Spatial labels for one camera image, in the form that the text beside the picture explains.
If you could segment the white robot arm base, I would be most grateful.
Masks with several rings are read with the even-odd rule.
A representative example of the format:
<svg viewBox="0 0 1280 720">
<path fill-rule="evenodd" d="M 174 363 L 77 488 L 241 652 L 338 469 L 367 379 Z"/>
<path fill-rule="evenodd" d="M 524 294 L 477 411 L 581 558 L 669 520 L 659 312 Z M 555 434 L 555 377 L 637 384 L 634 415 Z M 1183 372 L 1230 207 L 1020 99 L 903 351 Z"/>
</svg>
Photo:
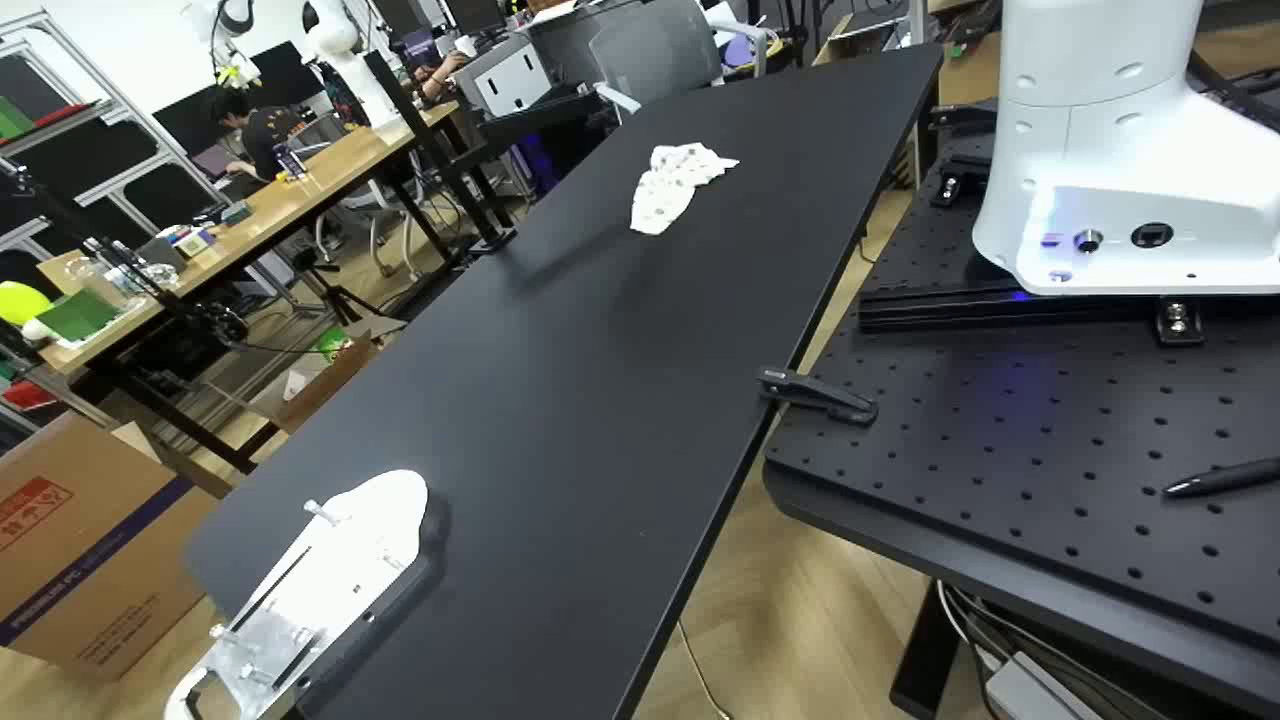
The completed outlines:
<svg viewBox="0 0 1280 720">
<path fill-rule="evenodd" d="M 1280 294 L 1280 137 L 1190 86 L 1202 9 L 1003 0 L 973 247 L 1024 294 Z"/>
</svg>

